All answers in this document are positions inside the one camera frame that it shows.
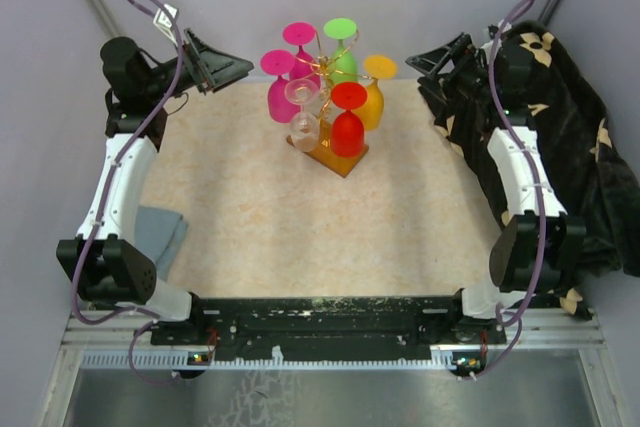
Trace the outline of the red plastic wine glass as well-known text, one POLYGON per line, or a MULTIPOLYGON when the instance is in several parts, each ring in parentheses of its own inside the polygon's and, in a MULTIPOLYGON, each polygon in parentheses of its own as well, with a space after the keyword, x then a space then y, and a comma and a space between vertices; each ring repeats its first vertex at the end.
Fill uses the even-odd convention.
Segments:
POLYGON ((367 100, 365 88, 356 82, 343 82, 331 92, 332 102, 342 110, 330 130, 330 147, 342 158, 358 156, 364 148, 365 129, 355 114, 367 100))

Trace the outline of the green plastic wine glass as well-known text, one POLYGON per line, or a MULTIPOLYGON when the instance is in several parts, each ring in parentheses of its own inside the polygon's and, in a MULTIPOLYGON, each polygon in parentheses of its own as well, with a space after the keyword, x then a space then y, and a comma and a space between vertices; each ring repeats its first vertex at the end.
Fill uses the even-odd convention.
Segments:
POLYGON ((329 79, 334 85, 343 82, 356 82, 358 75, 358 63, 351 53, 351 45, 346 41, 357 39, 357 24, 345 17, 338 17, 325 23, 324 34, 337 41, 337 48, 330 56, 329 79))

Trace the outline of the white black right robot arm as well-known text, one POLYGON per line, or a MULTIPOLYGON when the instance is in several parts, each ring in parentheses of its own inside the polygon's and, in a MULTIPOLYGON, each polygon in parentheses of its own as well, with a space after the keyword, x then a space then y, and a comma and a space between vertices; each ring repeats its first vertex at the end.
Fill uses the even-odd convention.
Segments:
POLYGON ((586 228, 568 213, 545 170, 525 102, 534 73, 531 53, 500 38, 477 48, 462 33, 406 63, 420 73, 420 94, 489 204, 506 212, 487 277, 461 290, 462 308, 446 319, 448 334, 466 343, 481 332, 482 319, 512 321, 516 317, 506 309, 527 307, 537 295, 564 295, 586 228))

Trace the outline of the black floral blanket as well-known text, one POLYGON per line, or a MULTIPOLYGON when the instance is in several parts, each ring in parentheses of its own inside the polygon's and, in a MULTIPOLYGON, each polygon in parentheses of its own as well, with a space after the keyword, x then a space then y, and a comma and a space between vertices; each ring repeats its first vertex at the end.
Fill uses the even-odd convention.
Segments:
MULTIPOLYGON (((586 227, 570 289, 551 295, 567 312, 587 320, 591 313, 577 291, 586 275, 639 274, 639 183, 609 137, 604 102, 546 26, 524 21, 502 40, 535 59, 525 102, 533 113, 545 170, 568 213, 586 227)), ((505 210, 489 207, 503 228, 505 210)))

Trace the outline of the aluminium frame rail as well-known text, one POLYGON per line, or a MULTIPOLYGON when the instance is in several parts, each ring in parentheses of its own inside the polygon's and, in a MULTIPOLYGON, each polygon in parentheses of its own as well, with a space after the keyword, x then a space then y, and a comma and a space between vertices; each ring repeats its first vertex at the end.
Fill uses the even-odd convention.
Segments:
POLYGON ((70 320, 40 426, 618 426, 596 320, 446 298, 209 300, 205 327, 70 320))

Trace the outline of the clear wine glass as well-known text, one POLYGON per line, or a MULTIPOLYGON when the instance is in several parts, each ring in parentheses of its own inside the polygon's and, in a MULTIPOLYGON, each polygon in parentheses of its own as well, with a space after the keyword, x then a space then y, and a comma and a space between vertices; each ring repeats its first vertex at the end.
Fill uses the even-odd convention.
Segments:
POLYGON ((319 87, 310 79, 294 79, 285 87, 286 99, 300 108, 289 122, 289 137, 292 145, 304 153, 313 151, 319 141, 319 120, 306 110, 318 92, 319 87))

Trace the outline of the magenta plastic wine glass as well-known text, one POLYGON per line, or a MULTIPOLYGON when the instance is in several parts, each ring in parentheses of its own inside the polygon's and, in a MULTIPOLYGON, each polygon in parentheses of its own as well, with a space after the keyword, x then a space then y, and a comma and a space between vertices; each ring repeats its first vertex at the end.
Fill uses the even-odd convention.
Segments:
POLYGON ((306 22, 294 22, 284 28, 284 41, 297 48, 295 65, 289 74, 291 80, 309 78, 313 74, 311 62, 314 58, 305 51, 305 46, 315 38, 315 34, 315 28, 306 22))

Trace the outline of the gold wire wine glass rack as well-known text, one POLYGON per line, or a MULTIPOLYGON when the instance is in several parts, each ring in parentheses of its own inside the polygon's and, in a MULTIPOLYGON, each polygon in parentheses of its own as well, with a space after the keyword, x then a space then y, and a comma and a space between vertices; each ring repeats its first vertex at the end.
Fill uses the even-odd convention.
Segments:
POLYGON ((365 133, 375 130, 384 109, 380 78, 395 75, 395 63, 380 55, 369 56, 366 75, 357 73, 351 49, 359 38, 349 19, 334 19, 325 35, 338 41, 330 56, 294 59, 310 69, 284 87, 287 101, 299 107, 289 121, 287 142, 332 172, 345 178, 369 151, 365 133))

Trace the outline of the orange plastic wine glass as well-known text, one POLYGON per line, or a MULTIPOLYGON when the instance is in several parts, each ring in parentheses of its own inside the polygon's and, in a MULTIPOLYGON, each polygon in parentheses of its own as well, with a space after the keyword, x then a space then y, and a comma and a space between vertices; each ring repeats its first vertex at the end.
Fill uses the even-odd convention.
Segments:
POLYGON ((364 60, 363 66, 370 83, 365 86, 367 100, 355 113, 363 122, 365 130, 373 131, 379 127, 385 106, 379 82, 394 78, 398 67, 391 58, 382 54, 368 56, 364 60))

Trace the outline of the grey blue cloth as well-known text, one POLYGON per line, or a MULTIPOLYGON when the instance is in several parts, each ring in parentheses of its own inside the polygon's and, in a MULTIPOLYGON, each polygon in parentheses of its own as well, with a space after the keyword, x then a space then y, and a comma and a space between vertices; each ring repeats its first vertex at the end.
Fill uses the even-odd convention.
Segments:
POLYGON ((154 263, 159 279, 168 280, 169 271, 185 240, 187 229, 188 222, 176 211, 139 207, 134 246, 154 263))

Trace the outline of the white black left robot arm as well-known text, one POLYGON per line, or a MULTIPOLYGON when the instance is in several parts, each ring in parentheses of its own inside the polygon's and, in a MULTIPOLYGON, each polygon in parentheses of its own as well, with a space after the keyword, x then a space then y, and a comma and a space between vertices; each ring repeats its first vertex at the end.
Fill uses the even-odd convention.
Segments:
POLYGON ((100 58, 109 83, 104 164, 84 221, 56 248, 72 285, 72 309, 78 313, 79 303, 88 301, 109 306, 113 316, 138 311, 173 322, 176 336, 197 343, 208 320, 196 312, 195 296, 159 279, 155 263, 134 245, 141 194, 161 147, 167 100, 191 88, 217 92, 246 78, 254 65, 207 45, 190 29, 166 62, 150 65, 125 36, 107 41, 100 58))

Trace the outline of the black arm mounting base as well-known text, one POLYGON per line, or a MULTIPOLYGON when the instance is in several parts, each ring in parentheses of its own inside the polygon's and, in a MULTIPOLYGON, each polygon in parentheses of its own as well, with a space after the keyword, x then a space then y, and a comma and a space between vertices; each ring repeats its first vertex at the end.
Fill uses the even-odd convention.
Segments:
POLYGON ((463 314, 460 295, 196 299, 190 317, 160 322, 151 343, 187 347, 192 366, 387 367, 434 361, 438 345, 470 346, 462 371, 502 345, 494 319, 463 314))

